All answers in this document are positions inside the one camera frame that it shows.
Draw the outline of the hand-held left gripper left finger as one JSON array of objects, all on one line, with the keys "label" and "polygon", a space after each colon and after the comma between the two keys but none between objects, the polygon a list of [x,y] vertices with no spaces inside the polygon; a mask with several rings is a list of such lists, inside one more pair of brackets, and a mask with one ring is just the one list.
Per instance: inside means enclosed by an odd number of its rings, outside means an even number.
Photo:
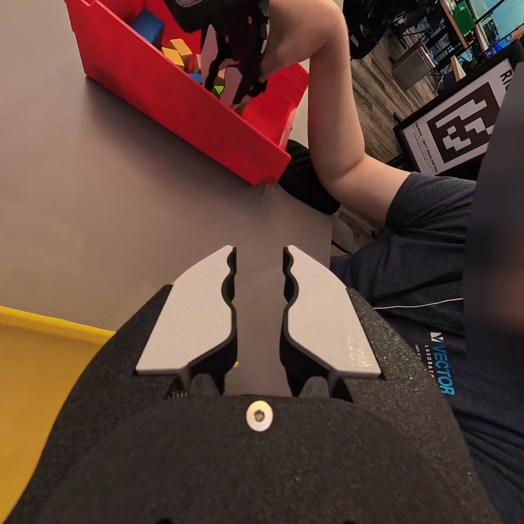
[{"label": "hand-held left gripper left finger", "polygon": [[138,375],[224,377],[232,369],[236,255],[236,248],[226,245],[173,282],[135,367]]}]

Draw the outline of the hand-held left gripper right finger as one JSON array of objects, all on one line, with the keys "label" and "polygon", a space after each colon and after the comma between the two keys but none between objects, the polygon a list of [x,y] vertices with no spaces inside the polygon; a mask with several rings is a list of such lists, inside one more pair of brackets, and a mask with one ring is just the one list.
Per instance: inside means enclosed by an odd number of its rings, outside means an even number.
[{"label": "hand-held left gripper right finger", "polygon": [[298,379],[378,378],[382,371],[347,288],[328,268],[284,248],[280,359]]}]

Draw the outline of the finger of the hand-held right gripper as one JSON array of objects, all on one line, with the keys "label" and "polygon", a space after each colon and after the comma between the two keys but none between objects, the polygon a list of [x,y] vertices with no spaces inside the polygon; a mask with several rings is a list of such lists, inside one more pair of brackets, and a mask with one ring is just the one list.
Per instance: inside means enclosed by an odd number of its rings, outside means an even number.
[{"label": "finger of the hand-held right gripper", "polygon": [[208,25],[206,31],[201,32],[201,80],[202,86],[212,91],[215,79],[219,72],[225,70],[231,64],[226,43],[217,35],[214,27]]},{"label": "finger of the hand-held right gripper", "polygon": [[264,53],[258,52],[234,61],[225,52],[219,53],[220,66],[227,61],[231,62],[225,68],[221,102],[225,105],[241,105],[265,92],[267,81],[260,81],[263,57]]}]

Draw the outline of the red plastic bin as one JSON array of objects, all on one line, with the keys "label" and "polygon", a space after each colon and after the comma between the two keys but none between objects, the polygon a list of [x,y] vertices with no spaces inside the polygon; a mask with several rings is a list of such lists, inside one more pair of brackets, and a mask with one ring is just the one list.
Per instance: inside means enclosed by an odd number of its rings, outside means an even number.
[{"label": "red plastic bin", "polygon": [[[276,184],[308,72],[287,67],[241,115],[192,80],[161,52],[182,38],[200,54],[200,32],[180,29],[163,1],[65,1],[85,74],[253,186]],[[130,25],[143,8],[163,21],[161,43]]]}]

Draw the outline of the yellow plastic bin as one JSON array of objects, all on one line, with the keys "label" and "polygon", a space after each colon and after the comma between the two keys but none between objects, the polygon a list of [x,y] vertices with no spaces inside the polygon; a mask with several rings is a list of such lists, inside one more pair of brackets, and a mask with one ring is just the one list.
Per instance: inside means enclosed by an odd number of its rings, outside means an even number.
[{"label": "yellow plastic bin", "polygon": [[114,331],[1,306],[1,522],[72,387]]}]

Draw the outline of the person's right forearm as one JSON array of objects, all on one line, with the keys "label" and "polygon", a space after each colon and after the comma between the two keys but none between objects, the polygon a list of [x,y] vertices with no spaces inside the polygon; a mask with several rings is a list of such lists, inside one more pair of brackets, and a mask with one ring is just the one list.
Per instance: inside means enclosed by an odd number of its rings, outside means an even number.
[{"label": "person's right forearm", "polygon": [[379,223],[409,172],[365,152],[353,93],[349,33],[333,1],[314,1],[309,69],[308,142],[324,189],[340,203]]}]

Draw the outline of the person's right hand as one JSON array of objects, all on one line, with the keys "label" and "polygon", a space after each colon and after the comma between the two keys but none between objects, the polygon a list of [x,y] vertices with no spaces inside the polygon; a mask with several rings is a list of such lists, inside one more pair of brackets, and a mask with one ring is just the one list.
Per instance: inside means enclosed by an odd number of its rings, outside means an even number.
[{"label": "person's right hand", "polygon": [[266,81],[321,49],[337,21],[337,9],[333,1],[270,1],[259,79]]}]

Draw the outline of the person's dark clothing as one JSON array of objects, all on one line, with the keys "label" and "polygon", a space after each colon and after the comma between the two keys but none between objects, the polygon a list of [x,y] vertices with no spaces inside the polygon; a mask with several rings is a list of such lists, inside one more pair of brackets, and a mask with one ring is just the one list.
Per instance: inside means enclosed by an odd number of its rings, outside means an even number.
[{"label": "person's dark clothing", "polygon": [[504,523],[523,523],[523,382],[468,365],[462,276],[476,181],[413,173],[383,232],[331,271],[417,352]]}]

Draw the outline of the grey waste bin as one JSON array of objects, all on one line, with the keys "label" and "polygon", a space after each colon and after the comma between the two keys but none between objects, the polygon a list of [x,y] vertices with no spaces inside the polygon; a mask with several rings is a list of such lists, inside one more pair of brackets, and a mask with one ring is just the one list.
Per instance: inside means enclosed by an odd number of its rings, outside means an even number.
[{"label": "grey waste bin", "polygon": [[436,62],[422,40],[414,43],[392,64],[392,76],[407,91],[434,71]]}]

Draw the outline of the framed black-white marker sign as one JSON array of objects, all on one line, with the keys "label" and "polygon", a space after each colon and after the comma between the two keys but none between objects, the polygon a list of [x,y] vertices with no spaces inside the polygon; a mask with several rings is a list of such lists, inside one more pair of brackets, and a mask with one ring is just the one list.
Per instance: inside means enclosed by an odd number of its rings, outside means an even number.
[{"label": "framed black-white marker sign", "polygon": [[476,180],[523,48],[514,42],[395,128],[409,170]]}]

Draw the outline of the green box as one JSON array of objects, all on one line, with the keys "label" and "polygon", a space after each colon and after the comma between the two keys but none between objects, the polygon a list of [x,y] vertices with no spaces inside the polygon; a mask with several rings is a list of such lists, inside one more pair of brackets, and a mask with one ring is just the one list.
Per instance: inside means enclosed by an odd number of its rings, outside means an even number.
[{"label": "green box", "polygon": [[467,1],[450,1],[454,23],[462,36],[474,30],[475,22]]}]

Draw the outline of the teal glass partition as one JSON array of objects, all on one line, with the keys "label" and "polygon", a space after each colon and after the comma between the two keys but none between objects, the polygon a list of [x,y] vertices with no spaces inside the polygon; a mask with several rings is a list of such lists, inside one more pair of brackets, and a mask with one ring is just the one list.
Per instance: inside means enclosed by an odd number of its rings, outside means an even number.
[{"label": "teal glass partition", "polygon": [[468,1],[481,53],[523,25],[523,1]]}]

